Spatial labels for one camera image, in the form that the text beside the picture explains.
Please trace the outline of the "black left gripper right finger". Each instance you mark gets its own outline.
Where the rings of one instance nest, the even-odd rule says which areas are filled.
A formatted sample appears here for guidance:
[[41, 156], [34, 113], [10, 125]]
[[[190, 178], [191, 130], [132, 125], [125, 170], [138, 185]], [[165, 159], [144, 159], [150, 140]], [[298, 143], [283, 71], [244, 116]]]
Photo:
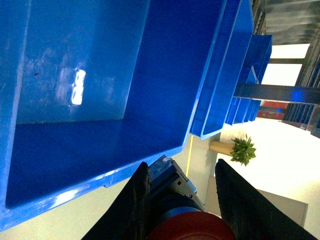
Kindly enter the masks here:
[[215, 181], [221, 218], [237, 240], [316, 239], [221, 158], [215, 165]]

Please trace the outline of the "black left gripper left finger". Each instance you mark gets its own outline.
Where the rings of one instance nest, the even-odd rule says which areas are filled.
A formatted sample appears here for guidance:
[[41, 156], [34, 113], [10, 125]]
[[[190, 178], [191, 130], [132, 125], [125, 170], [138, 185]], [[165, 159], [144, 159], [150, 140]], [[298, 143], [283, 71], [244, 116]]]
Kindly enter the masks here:
[[142, 162], [84, 240], [145, 240], [150, 210], [150, 175]]

